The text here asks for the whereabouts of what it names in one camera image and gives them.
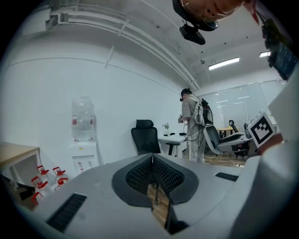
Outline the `black chest-mounted screen device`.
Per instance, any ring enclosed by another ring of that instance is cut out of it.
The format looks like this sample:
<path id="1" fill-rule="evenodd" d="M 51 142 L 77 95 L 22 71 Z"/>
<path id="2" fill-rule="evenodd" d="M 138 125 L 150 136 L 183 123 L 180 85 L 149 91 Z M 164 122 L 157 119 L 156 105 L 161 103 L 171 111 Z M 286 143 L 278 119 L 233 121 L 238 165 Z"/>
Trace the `black chest-mounted screen device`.
<path id="1" fill-rule="evenodd" d="M 263 21 L 262 34 L 265 39 L 265 47 L 270 52 L 270 55 L 267 56 L 269 66 L 273 67 L 284 81 L 287 81 L 299 61 L 299 52 L 280 33 L 272 19 Z"/>

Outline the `light wood desk white legs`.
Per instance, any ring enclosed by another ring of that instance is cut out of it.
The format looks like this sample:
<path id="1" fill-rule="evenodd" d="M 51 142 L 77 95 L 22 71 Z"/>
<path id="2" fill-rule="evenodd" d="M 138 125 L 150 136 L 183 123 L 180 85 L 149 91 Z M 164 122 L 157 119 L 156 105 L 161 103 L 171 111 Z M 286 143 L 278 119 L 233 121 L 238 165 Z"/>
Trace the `light wood desk white legs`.
<path id="1" fill-rule="evenodd" d="M 10 142 L 0 142 L 0 173 L 9 169 L 15 189 L 19 188 L 15 165 L 29 157 L 36 156 L 37 164 L 41 163 L 40 148 L 36 146 L 26 146 Z"/>

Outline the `white ceiling pipes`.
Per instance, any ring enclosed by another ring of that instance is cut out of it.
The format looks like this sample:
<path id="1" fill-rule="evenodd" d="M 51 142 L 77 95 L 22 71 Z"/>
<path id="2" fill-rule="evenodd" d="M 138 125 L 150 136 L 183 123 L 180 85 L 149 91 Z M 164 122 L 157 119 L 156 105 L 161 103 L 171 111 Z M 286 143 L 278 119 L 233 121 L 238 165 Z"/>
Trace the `white ceiling pipes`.
<path id="1" fill-rule="evenodd" d="M 58 24 L 100 28 L 126 38 L 158 57 L 198 90 L 198 75 L 187 62 L 194 53 L 178 26 L 147 0 L 49 0 Z"/>

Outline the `white water dispenser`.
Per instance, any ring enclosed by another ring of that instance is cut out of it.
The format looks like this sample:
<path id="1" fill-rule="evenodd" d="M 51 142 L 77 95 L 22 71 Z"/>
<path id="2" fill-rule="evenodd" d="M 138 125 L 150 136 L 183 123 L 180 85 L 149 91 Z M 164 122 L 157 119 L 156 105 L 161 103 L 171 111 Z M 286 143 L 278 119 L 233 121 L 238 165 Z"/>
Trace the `white water dispenser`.
<path id="1" fill-rule="evenodd" d="M 68 147 L 76 175 L 99 166 L 97 143 L 95 141 L 74 142 Z"/>

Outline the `person's right forearm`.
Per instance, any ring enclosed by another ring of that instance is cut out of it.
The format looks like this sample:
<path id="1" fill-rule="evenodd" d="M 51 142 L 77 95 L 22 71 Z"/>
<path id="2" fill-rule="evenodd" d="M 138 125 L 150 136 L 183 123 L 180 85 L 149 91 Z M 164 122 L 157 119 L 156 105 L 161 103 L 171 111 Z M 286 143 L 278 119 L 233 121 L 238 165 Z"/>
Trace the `person's right forearm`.
<path id="1" fill-rule="evenodd" d="M 283 142 L 283 137 L 281 134 L 275 134 L 269 138 L 263 145 L 258 148 L 259 155 L 262 155 L 267 149 L 280 144 Z"/>

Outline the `black and red backpack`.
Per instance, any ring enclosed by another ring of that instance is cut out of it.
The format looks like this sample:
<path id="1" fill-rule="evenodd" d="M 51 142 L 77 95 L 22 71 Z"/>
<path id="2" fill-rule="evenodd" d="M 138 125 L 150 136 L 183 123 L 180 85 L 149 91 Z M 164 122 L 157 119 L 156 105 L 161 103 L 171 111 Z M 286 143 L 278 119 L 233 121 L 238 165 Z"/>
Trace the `black and red backpack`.
<path id="1" fill-rule="evenodd" d="M 213 113 L 212 110 L 208 104 L 208 102 L 204 99 L 201 100 L 201 105 L 203 107 L 203 119 L 206 125 L 213 125 Z"/>

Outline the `grey office chair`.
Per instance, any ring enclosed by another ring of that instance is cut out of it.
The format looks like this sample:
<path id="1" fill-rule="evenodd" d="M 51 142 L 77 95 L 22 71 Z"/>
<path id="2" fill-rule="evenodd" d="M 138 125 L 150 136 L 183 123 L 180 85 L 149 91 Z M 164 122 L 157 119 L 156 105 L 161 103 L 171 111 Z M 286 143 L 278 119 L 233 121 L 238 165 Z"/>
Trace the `grey office chair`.
<path id="1" fill-rule="evenodd" d="M 245 132 L 234 133 L 221 139 L 213 125 L 205 127 L 203 134 L 207 146 L 215 155 L 234 153 L 236 156 L 247 156 L 252 140 Z"/>

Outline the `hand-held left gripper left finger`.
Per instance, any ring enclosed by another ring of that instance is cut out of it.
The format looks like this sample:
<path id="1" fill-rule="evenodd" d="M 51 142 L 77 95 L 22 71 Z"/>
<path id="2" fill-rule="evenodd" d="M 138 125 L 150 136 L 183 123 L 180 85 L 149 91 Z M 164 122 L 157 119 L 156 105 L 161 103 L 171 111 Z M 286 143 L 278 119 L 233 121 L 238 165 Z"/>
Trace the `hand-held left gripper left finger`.
<path id="1" fill-rule="evenodd" d="M 112 187 L 113 175 L 139 160 L 138 155 L 85 171 L 65 186 L 47 196 L 34 209 L 34 215 L 45 223 L 72 195 L 85 200 L 63 232 L 53 238 L 67 239 L 164 239 L 168 232 L 155 219 L 150 207 L 131 206 L 120 199 Z"/>

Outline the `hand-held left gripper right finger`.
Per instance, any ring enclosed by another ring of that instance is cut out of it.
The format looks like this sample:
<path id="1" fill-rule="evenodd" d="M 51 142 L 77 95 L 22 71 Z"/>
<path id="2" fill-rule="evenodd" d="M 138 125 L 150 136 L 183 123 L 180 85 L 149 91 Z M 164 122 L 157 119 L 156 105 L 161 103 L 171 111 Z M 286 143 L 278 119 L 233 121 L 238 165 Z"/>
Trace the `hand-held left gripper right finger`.
<path id="1" fill-rule="evenodd" d="M 240 209 L 236 205 L 224 206 L 223 200 L 244 169 L 162 154 L 153 154 L 153 162 L 162 162 L 183 174 L 182 183 L 169 192 L 169 201 L 176 220 L 187 226 L 173 235 L 162 230 L 153 239 L 228 239 Z"/>

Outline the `round light wood table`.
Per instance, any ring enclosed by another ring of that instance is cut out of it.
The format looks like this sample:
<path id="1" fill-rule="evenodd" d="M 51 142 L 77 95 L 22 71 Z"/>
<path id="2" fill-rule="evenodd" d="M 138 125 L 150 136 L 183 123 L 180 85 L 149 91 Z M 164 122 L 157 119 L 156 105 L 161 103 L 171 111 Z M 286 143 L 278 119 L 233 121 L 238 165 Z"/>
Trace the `round light wood table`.
<path id="1" fill-rule="evenodd" d="M 221 139 L 239 132 L 238 127 L 236 128 L 236 131 L 232 127 L 217 128 L 216 130 L 218 131 Z"/>

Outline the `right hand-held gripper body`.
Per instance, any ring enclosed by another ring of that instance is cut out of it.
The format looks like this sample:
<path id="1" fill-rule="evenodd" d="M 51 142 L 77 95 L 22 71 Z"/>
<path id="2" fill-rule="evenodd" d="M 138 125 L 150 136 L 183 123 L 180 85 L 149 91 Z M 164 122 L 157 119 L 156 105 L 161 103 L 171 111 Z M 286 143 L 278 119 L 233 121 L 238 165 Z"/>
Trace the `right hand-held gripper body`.
<path id="1" fill-rule="evenodd" d="M 266 141 L 268 141 L 276 130 L 272 121 L 264 110 L 260 110 L 248 124 L 248 131 L 252 137 L 257 148 L 260 148 Z"/>

